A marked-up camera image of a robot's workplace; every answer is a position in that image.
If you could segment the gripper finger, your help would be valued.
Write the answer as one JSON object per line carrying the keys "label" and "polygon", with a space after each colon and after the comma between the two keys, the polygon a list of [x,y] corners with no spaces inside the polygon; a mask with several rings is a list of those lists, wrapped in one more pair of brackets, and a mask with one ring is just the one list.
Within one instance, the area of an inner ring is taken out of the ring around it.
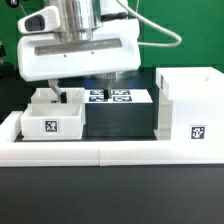
{"label": "gripper finger", "polygon": [[105,89],[103,89],[104,99],[110,99],[111,98],[111,90],[112,90],[113,85],[116,81],[115,73],[108,74],[108,80],[109,80],[108,86]]}
{"label": "gripper finger", "polygon": [[56,94],[59,103],[66,103],[67,102],[67,94],[63,92],[58,86],[58,79],[50,79],[48,81],[49,87],[52,91]]}

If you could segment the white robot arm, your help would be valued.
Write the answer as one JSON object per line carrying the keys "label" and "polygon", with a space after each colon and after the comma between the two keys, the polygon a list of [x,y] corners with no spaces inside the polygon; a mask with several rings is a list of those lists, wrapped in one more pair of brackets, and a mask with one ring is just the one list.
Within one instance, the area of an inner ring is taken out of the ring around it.
{"label": "white robot arm", "polygon": [[59,103],[67,101],[61,78],[132,71],[141,63],[139,22],[107,0],[45,0],[18,29],[21,77],[46,80]]}

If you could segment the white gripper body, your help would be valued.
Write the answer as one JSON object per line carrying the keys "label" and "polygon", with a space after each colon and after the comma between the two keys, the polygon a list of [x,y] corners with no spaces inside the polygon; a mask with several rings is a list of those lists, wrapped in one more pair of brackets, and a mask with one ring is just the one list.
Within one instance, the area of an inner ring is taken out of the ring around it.
{"label": "white gripper body", "polygon": [[140,24],[102,21],[91,5],[47,5],[18,21],[18,67],[26,81],[62,79],[139,68]]}

